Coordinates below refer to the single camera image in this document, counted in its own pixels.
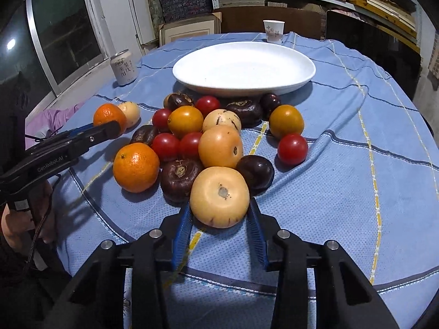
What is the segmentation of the person's left hand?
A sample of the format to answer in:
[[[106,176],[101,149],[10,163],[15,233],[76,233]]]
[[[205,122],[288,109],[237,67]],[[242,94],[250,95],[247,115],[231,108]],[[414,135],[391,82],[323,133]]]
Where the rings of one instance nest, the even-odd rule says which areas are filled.
[[[40,183],[31,194],[33,215],[28,212],[16,212],[5,206],[1,216],[1,231],[9,245],[16,253],[27,255],[30,251],[31,239],[29,231],[35,229],[48,211],[52,186],[46,180]]]

